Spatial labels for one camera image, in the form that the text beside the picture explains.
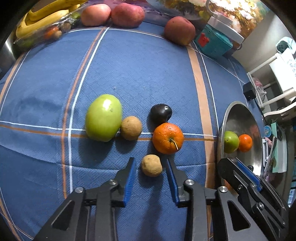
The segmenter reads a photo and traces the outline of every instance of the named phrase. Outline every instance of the white lid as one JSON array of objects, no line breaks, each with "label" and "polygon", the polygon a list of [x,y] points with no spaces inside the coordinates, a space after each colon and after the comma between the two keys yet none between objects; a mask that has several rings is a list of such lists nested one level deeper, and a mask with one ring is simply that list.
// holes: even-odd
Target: white lid
[{"label": "white lid", "polygon": [[232,39],[233,41],[237,42],[238,44],[241,44],[244,40],[244,37],[241,36],[238,32],[236,32],[232,27],[226,25],[225,23],[221,22],[220,20],[218,20],[214,17],[210,17],[208,24],[211,25],[213,28],[217,29],[218,31],[222,32],[228,38]]},{"label": "white lid", "polygon": [[231,26],[233,23],[231,19],[216,11],[214,12],[213,17],[218,19],[222,23],[225,23],[227,26]]}]

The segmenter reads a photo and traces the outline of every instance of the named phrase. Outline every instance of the teal box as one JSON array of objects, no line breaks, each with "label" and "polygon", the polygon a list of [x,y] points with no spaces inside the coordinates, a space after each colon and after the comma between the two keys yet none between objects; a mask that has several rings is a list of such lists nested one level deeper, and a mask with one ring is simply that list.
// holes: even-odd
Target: teal box
[{"label": "teal box", "polygon": [[229,38],[209,24],[205,26],[200,35],[194,39],[202,53],[217,58],[232,49],[233,44]]}]

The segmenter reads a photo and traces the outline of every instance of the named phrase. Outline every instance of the bunch of bananas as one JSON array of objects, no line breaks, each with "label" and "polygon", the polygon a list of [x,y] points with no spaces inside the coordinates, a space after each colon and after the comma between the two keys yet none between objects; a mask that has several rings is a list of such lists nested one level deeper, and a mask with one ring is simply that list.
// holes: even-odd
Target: bunch of bananas
[{"label": "bunch of bananas", "polygon": [[35,30],[57,22],[84,2],[86,0],[56,0],[36,12],[30,10],[17,27],[17,38],[20,39]]}]

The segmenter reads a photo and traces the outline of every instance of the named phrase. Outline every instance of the metal bowl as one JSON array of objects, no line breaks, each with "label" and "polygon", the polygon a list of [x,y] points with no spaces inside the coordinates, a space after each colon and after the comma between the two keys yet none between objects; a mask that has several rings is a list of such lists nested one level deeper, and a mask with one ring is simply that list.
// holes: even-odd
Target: metal bowl
[{"label": "metal bowl", "polygon": [[[240,136],[248,134],[253,140],[253,146],[248,152],[239,150],[227,154],[224,152],[224,134],[225,131],[233,131]],[[262,139],[257,122],[249,109],[240,101],[232,102],[224,115],[222,127],[219,132],[217,146],[217,161],[226,157],[237,157],[246,166],[253,166],[253,173],[261,175],[262,168]]]}]

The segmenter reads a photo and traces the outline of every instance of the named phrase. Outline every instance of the blue gripper pad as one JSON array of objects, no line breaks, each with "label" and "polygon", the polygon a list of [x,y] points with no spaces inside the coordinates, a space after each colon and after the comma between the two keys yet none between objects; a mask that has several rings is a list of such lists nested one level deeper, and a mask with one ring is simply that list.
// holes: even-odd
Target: blue gripper pad
[{"label": "blue gripper pad", "polygon": [[136,178],[136,161],[134,160],[131,166],[130,172],[128,174],[126,185],[124,187],[124,198],[123,198],[124,205],[126,205],[131,198],[131,192],[133,190],[133,183],[135,182],[135,178]]},{"label": "blue gripper pad", "polygon": [[168,176],[168,183],[169,183],[169,186],[170,186],[170,192],[172,194],[172,199],[173,199],[173,202],[178,205],[179,203],[179,194],[178,194],[178,186],[177,186],[177,183],[176,183],[176,180],[175,180],[175,176],[174,176],[174,173],[172,171],[172,167],[170,165],[170,162],[169,160],[167,159],[167,170],[166,170],[166,173],[167,173],[167,176]]},{"label": "blue gripper pad", "polygon": [[237,166],[251,179],[251,181],[256,185],[258,192],[262,190],[260,187],[260,179],[239,159],[237,159]]}]

